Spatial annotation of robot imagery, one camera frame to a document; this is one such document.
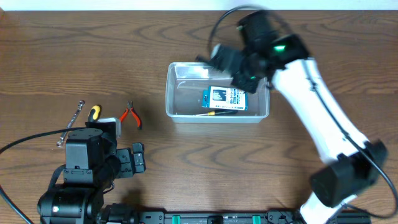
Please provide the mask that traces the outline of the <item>blue white screw box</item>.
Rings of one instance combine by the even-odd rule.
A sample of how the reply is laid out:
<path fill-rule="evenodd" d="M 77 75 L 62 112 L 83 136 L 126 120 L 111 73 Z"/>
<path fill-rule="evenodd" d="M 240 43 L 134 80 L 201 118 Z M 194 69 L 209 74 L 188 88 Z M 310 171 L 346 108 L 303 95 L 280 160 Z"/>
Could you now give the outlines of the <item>blue white screw box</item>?
<path fill-rule="evenodd" d="M 201 106 L 204 108 L 246 111 L 248 94 L 237 88 L 209 86 L 203 90 Z"/>

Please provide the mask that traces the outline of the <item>small black yellow screwdriver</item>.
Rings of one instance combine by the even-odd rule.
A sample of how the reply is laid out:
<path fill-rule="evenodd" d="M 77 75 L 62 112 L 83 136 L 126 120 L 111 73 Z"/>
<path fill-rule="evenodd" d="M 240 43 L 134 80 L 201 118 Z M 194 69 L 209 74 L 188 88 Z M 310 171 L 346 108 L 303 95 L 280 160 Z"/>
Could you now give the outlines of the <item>small black yellow screwdriver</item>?
<path fill-rule="evenodd" d="M 238 110 L 219 109 L 219 110 L 209 111 L 209 112 L 202 113 L 202 114 L 197 114 L 197 116 L 226 116 L 226 115 L 236 114 L 237 112 L 238 112 Z"/>

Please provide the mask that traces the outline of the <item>red handled pliers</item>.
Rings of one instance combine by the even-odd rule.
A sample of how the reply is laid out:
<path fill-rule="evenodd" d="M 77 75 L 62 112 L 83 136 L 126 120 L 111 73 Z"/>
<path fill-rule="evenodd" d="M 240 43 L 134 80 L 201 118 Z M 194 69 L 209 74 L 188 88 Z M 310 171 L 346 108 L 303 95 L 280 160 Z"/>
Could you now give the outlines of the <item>red handled pliers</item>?
<path fill-rule="evenodd" d="M 137 124 L 137 129 L 141 130 L 142 129 L 142 120 L 141 120 L 140 116 L 136 113 L 132 101 L 127 102 L 127 106 L 126 106 L 124 113 L 119 117 L 120 122 L 122 123 L 129 114 L 135 119 L 136 124 Z"/>

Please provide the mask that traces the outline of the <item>stubby yellow black screwdriver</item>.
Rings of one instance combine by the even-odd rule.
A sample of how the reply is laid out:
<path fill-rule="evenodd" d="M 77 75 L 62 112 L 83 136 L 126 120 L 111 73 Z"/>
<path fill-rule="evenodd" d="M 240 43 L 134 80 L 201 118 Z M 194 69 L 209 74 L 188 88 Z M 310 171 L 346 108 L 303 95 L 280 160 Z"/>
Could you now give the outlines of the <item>stubby yellow black screwdriver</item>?
<path fill-rule="evenodd" d="M 99 119 L 101 113 L 100 105 L 94 105 L 88 114 L 88 122 L 95 122 Z"/>

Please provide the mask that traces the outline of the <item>clear plastic container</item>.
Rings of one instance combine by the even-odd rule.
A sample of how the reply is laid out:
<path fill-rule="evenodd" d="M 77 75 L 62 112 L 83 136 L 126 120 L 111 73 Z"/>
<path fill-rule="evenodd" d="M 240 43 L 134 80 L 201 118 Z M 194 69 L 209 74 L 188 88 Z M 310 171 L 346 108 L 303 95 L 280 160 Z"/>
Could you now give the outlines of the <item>clear plastic container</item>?
<path fill-rule="evenodd" d="M 225 72 L 199 62 L 173 62 L 169 65 L 165 112 L 175 123 L 259 123 L 269 115 L 270 93 L 267 81 L 259 82 L 257 92 L 248 94 L 248 109 L 226 116 L 197 116 L 219 110 L 201 106 L 203 90 L 209 86 L 234 88 Z"/>

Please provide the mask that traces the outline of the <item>silver ratchet wrench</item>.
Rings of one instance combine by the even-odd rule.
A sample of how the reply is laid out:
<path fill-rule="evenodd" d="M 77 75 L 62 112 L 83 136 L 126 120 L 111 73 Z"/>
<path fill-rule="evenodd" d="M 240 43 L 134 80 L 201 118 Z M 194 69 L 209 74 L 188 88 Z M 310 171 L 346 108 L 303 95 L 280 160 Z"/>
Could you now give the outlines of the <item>silver ratchet wrench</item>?
<path fill-rule="evenodd" d="M 79 114 L 80 114 L 82 108 L 84 107 L 84 105 L 85 105 L 85 101 L 84 100 L 80 100 L 79 103 L 78 103 L 77 110 L 75 111 L 74 115 L 72 116 L 70 122 L 67 124 L 67 127 L 66 127 L 67 129 L 69 129 L 69 128 L 71 128 L 73 126 L 75 120 L 79 116 Z M 62 147 L 63 146 L 63 144 L 65 142 L 66 135 L 67 135 L 66 131 L 63 132 L 60 135 L 60 138 L 59 138 L 59 140 L 57 141 L 57 144 L 56 144 L 57 147 Z"/>

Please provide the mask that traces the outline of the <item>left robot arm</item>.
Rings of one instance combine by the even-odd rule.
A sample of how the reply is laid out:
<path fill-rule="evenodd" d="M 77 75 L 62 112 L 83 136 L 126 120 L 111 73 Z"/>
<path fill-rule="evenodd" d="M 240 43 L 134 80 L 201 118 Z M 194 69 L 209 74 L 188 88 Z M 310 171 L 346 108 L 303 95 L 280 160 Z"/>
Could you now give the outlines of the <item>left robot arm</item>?
<path fill-rule="evenodd" d="M 66 163 L 52 176 L 37 204 L 41 223 L 139 223 L 133 208 L 104 204 L 115 179 L 145 172 L 144 145 L 119 149 L 121 122 L 117 118 L 87 121 L 69 133 Z"/>

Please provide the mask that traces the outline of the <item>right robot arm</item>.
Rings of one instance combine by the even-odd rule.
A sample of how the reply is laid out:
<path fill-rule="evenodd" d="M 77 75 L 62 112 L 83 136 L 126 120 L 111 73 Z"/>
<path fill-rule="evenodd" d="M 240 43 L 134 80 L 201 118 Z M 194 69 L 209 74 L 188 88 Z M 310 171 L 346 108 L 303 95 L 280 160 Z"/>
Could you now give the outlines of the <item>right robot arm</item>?
<path fill-rule="evenodd" d="M 371 142 L 345 115 L 317 62 L 298 34 L 278 14 L 252 6 L 237 23 L 244 47 L 207 44 L 206 63 L 231 76 L 232 85 L 255 93 L 268 81 L 289 102 L 314 141 L 324 168 L 310 177 L 312 192 L 294 223 L 329 223 L 382 178 L 387 149 Z"/>

